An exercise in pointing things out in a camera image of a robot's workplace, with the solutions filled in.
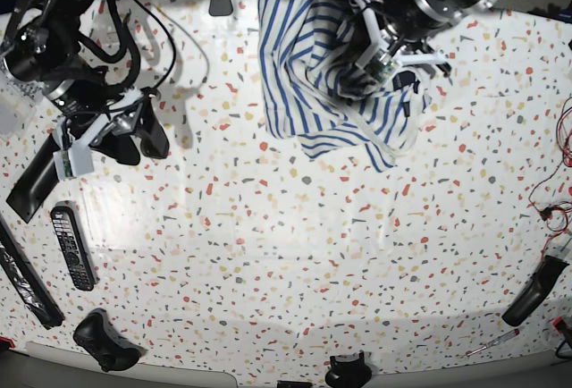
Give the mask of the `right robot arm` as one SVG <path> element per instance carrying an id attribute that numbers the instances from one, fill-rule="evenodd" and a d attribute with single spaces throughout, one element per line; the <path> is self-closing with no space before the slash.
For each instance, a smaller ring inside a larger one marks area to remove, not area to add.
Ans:
<path id="1" fill-rule="evenodd" d="M 151 101 L 158 87 L 139 89 L 141 55 L 128 14 L 106 0 L 119 48 L 107 53 L 80 31 L 80 17 L 94 0 L 16 0 L 1 43 L 8 80 L 37 84 L 61 114 L 35 156 L 38 176 L 52 169 L 59 180 L 94 170 L 98 151 L 120 164 L 145 156 L 165 159 L 170 144 Z"/>

